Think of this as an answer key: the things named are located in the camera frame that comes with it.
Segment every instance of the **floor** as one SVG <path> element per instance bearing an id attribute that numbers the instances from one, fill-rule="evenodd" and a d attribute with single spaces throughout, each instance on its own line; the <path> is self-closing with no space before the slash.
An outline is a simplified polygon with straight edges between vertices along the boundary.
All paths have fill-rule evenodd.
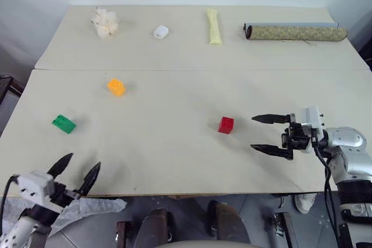
<path id="1" fill-rule="evenodd" d="M 323 194 L 318 194 L 309 214 L 299 214 L 292 197 L 285 198 L 278 209 L 280 198 L 267 195 L 225 195 L 175 200 L 166 196 L 124 198 L 128 205 L 121 213 L 100 214 L 70 224 L 48 239 L 47 248 L 116 247 L 116 223 L 135 221 L 140 224 L 153 209 L 165 208 L 176 219 L 179 240 L 206 240 L 203 220 L 210 200 L 227 203 L 239 211 L 253 245 L 270 248 L 288 247 L 285 238 L 276 236 L 270 224 L 274 213 L 289 212 L 299 247 L 336 247 L 335 238 L 326 213 Z M 337 196 L 336 207 L 339 207 Z"/>

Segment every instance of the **white table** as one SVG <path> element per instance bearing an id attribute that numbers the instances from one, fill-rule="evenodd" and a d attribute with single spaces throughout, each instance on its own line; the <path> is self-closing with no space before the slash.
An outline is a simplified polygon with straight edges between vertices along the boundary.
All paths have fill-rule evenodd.
<path id="1" fill-rule="evenodd" d="M 106 89 L 112 77 L 122 97 Z M 14 172 L 46 171 L 74 152 L 58 180 L 74 189 L 101 161 L 92 195 L 322 191 L 313 154 L 287 161 L 249 147 L 279 145 L 286 127 L 251 117 L 317 104 L 326 127 L 370 140 L 371 87 L 368 71 L 34 70 L 0 138 L 0 189 Z M 58 114 L 77 124 L 70 135 L 51 124 Z M 217 132 L 222 116 L 235 118 L 231 135 Z"/>
<path id="2" fill-rule="evenodd" d="M 223 45 L 209 45 L 206 6 L 111 6 L 118 32 L 100 39 L 94 6 L 68 9 L 36 69 L 368 70 L 350 42 L 248 41 L 244 23 L 334 22 L 325 8 L 218 6 Z M 168 26 L 158 40 L 153 31 Z"/>

